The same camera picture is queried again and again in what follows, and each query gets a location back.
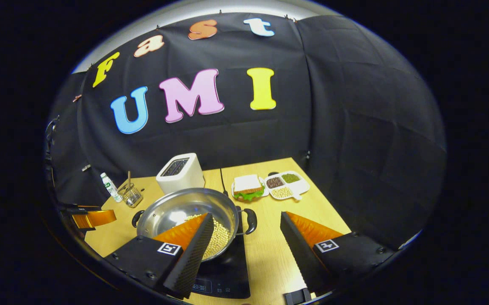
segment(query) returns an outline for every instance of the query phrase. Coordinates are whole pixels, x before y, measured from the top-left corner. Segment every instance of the bread slice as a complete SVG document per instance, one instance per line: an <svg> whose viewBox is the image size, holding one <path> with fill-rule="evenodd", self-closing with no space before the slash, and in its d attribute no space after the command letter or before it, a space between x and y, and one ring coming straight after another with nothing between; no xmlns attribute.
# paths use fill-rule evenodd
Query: bread slice
<svg viewBox="0 0 489 305"><path fill-rule="evenodd" d="M233 193L235 194L250 194L263 189L257 175L236 177L234 183L235 186L233 187Z"/></svg>

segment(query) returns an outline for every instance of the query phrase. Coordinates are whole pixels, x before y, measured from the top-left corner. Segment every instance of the sandwich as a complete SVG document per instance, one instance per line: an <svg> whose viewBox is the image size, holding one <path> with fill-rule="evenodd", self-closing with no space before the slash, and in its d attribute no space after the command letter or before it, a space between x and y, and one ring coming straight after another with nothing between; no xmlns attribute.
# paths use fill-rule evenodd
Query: sandwich
<svg viewBox="0 0 489 305"><path fill-rule="evenodd" d="M256 197L263 196L265 191L265 186L260 182L257 175L236 177L233 183L233 197L235 199L252 201Z"/></svg>

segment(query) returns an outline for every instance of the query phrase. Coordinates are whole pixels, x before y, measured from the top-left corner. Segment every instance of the lettuce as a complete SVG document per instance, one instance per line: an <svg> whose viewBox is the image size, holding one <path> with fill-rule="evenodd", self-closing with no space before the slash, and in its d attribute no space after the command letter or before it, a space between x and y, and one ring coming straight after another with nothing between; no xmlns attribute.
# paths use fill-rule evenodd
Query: lettuce
<svg viewBox="0 0 489 305"><path fill-rule="evenodd" d="M250 193L250 194L243 194L239 192L234 194L233 197L235 197L235 199L242 197L246 201L252 201L252 199L254 199L255 197L263 196L263 193L265 192L265 185L263 185L262 183L261 186L262 186L261 191L255 191L254 193Z"/></svg>

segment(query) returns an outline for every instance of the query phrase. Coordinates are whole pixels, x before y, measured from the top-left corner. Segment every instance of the toaster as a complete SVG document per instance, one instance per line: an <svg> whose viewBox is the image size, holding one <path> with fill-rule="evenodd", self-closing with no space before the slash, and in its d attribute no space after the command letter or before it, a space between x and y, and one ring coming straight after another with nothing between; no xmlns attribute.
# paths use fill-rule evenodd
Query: toaster
<svg viewBox="0 0 489 305"><path fill-rule="evenodd" d="M165 195L181 189L205 187L201 165L193 152L171 158L157 174L156 181Z"/></svg>

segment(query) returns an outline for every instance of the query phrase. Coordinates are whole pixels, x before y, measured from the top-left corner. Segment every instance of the small bottle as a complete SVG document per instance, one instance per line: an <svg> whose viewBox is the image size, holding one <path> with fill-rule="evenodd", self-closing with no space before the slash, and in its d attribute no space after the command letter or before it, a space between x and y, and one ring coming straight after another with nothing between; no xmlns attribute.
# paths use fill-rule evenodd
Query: small bottle
<svg viewBox="0 0 489 305"><path fill-rule="evenodd" d="M111 179L107 177L107 174L102 173L101 179L103 180L103 185L105 185L105 188L107 189L107 191L109 191L109 193L116 200L116 202L121 202L122 196L118 194L117 188L115 187Z"/></svg>

